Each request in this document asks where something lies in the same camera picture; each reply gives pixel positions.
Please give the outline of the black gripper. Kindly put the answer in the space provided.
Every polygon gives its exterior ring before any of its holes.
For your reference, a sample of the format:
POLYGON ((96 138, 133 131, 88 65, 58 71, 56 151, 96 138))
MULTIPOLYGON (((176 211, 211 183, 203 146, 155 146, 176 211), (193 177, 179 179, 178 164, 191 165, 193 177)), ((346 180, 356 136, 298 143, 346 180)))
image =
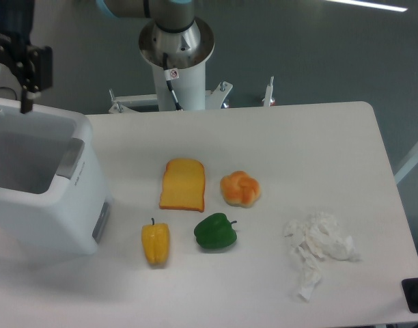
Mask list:
POLYGON ((20 112, 29 113, 53 86, 53 50, 30 42, 34 1, 0 1, 0 64, 21 74, 20 112))

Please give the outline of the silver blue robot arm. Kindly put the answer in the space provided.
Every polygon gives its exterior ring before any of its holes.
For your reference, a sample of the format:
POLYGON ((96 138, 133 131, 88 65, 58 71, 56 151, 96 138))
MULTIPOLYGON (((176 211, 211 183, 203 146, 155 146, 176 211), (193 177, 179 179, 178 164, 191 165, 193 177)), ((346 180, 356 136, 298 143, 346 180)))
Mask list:
MULTIPOLYGON (((193 1, 97 1, 114 18, 148 18, 139 50, 152 67, 160 111, 206 108, 206 62, 214 35, 196 17, 193 1)), ((53 85, 53 51, 32 45, 34 1, 0 1, 0 71, 5 66, 21 87, 21 113, 53 85)))

